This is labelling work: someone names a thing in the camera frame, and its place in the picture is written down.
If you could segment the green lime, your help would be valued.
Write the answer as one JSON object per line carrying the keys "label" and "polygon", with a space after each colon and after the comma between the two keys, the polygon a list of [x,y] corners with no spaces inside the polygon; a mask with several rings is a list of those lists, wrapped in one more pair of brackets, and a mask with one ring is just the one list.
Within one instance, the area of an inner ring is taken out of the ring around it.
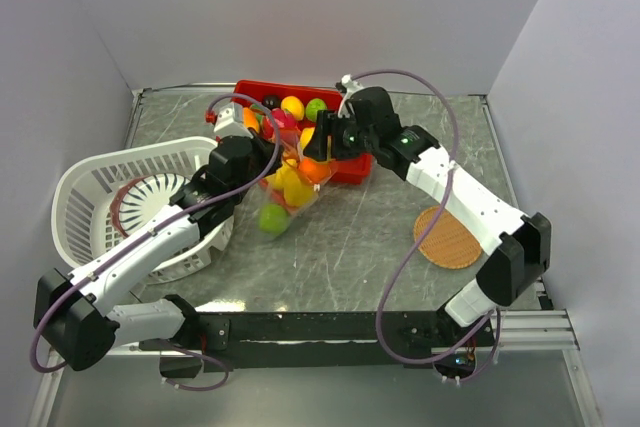
{"label": "green lime", "polygon": [[265,203],[259,212],[258,227],[262,232],[280,235],[289,226],[288,211],[277,203]]}

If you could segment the yellow fruit front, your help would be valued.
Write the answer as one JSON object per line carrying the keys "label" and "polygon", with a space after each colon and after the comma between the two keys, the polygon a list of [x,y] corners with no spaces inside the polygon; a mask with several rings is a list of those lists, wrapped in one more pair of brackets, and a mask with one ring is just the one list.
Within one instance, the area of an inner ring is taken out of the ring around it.
{"label": "yellow fruit front", "polygon": [[275,174],[266,177],[269,187],[277,192],[282,192],[285,187],[285,175],[281,170],[278,170]]}

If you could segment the orange tangerine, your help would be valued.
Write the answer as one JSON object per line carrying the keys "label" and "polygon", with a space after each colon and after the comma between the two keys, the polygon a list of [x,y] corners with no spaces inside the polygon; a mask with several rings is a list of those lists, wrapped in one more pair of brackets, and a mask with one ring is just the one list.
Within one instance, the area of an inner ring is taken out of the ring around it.
{"label": "orange tangerine", "polygon": [[329,162],[317,162],[310,158],[302,159],[298,164],[298,170],[314,184],[321,184],[333,175]]}

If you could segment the clear zip bag orange zipper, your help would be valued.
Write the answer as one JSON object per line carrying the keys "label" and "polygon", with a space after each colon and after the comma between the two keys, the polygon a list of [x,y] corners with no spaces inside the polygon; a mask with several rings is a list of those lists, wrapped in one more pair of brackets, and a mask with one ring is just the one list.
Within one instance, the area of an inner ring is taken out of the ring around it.
{"label": "clear zip bag orange zipper", "polygon": [[319,199],[321,189],[337,171],[337,162],[331,157],[316,161],[304,155],[314,131],[314,127],[282,131],[280,166],[259,182],[264,194],[258,229],[267,238],[283,234]]}

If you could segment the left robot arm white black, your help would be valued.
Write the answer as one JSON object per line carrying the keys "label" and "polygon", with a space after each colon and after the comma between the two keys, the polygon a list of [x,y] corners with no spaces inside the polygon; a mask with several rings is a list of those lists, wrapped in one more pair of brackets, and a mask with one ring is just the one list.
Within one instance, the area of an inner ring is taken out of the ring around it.
{"label": "left robot arm white black", "polygon": [[279,144],[256,134],[189,137],[95,156],[59,182],[52,234],[68,273],[37,285],[34,326],[65,366],[81,371],[113,347],[152,339],[178,349],[197,340],[199,318],[172,295],[126,305],[137,284],[197,272],[227,247],[235,208],[280,164]]}

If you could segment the yellow pear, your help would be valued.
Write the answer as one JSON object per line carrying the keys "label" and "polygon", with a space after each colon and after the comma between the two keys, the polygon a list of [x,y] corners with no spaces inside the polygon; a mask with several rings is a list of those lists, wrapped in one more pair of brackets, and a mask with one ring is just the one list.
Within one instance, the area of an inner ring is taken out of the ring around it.
{"label": "yellow pear", "polygon": [[313,187],[302,179],[296,170],[286,170],[283,173],[285,187],[282,193],[285,201],[297,208],[307,205],[314,197]]}

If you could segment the yellow orange fruit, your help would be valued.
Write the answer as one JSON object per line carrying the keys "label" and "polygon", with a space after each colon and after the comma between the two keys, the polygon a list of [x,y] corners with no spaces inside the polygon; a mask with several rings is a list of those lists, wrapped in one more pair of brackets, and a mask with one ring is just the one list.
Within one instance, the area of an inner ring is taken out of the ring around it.
{"label": "yellow orange fruit", "polygon": [[301,131],[300,137],[299,137],[299,146],[301,150],[304,150],[307,147],[307,145],[309,144],[309,142],[311,141],[314,135],[314,132],[315,132],[314,127],[307,127]]}

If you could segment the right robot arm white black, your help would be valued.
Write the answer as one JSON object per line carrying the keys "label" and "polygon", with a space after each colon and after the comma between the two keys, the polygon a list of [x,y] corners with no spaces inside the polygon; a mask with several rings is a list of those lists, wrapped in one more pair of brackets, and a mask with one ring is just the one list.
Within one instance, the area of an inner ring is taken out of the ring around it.
{"label": "right robot arm white black", "polygon": [[347,95],[338,111],[319,112],[303,153],[316,161],[370,154],[438,201],[473,235],[487,260],[444,306],[447,315],[438,320],[437,331],[449,345],[463,343],[472,323],[495,307],[510,306],[549,267],[550,221],[495,196],[424,128],[402,125],[381,87],[361,88]]}

